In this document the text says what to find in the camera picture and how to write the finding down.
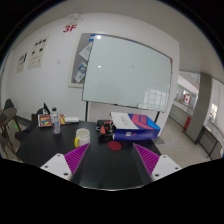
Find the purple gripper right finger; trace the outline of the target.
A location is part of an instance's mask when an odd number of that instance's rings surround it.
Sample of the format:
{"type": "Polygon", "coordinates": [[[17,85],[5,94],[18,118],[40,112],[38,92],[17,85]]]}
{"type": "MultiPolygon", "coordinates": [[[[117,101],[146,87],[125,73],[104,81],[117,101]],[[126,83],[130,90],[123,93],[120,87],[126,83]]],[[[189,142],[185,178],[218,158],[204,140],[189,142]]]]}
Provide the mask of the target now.
{"type": "Polygon", "coordinates": [[[157,155],[151,150],[138,144],[133,144],[133,146],[153,181],[181,170],[181,167],[168,155],[157,155]]]}

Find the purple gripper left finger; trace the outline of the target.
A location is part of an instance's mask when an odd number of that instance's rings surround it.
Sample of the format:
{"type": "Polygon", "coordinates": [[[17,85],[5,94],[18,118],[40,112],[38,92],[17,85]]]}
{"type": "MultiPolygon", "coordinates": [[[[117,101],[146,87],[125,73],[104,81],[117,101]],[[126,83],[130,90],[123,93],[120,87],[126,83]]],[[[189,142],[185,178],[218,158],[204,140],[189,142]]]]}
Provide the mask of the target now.
{"type": "Polygon", "coordinates": [[[41,169],[70,181],[77,171],[88,147],[89,143],[80,146],[65,155],[57,153],[42,165],[41,169]]]}

